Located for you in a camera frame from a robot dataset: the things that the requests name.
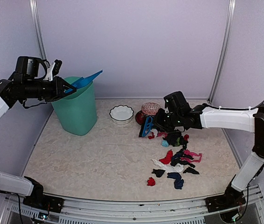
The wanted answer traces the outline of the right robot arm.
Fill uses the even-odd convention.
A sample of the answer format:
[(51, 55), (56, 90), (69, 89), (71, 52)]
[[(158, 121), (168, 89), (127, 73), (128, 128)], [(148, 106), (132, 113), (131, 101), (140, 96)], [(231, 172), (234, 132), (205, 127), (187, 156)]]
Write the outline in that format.
[(181, 91), (164, 97), (165, 107), (158, 110), (153, 124), (171, 132), (176, 127), (188, 129), (220, 128), (254, 134), (254, 146), (239, 172), (230, 182), (230, 189), (221, 197), (225, 207), (231, 207), (264, 166), (264, 102), (254, 107), (225, 108), (203, 103), (190, 107)]

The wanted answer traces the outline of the blue hand brush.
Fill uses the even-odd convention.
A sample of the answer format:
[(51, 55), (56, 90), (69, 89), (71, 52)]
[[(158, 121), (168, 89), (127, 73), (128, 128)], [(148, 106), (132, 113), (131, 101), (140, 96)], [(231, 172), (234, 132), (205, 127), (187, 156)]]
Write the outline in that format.
[(153, 123), (153, 117), (148, 116), (142, 124), (140, 132), (139, 132), (139, 137), (146, 137), (153, 129), (155, 129), (156, 126)]

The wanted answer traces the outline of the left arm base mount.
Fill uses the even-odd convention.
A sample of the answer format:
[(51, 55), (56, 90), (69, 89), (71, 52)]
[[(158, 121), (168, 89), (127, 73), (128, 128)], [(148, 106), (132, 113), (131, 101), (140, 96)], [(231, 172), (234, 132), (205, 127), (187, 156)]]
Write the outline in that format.
[(45, 195), (43, 193), (44, 187), (39, 182), (28, 176), (24, 176), (24, 178), (28, 179), (33, 185), (31, 195), (25, 196), (23, 199), (24, 205), (46, 210), (48, 212), (61, 213), (64, 199), (56, 196)]

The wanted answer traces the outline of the blue plastic dustpan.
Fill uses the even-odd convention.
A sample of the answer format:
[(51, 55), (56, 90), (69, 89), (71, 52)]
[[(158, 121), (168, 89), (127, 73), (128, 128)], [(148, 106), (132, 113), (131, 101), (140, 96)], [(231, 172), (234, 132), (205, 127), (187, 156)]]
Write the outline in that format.
[(98, 77), (101, 73), (103, 73), (103, 70), (90, 75), (86, 78), (81, 77), (78, 80), (74, 81), (71, 86), (75, 87), (77, 90), (86, 87), (88, 84), (90, 84), (96, 77)]

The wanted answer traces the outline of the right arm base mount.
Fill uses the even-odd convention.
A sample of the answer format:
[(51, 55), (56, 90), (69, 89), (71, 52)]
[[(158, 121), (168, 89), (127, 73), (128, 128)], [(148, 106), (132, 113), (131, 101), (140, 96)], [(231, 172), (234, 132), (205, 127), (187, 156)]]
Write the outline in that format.
[(237, 191), (232, 188), (231, 184), (233, 179), (229, 182), (223, 194), (210, 196), (205, 199), (208, 212), (225, 210), (246, 203), (243, 191)]

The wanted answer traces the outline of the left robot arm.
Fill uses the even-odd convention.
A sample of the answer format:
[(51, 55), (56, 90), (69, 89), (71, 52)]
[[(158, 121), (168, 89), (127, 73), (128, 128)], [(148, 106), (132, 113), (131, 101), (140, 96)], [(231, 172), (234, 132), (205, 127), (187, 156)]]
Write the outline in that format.
[[(40, 58), (18, 57), (12, 75), (0, 80), (0, 118), (16, 102), (25, 105), (28, 99), (33, 98), (46, 104), (75, 93), (76, 87), (57, 75), (61, 65), (60, 60), (55, 60), (48, 67)], [(30, 178), (0, 171), (0, 192), (28, 196), (31, 202), (42, 208), (48, 203), (48, 197), (41, 191), (42, 185)]]

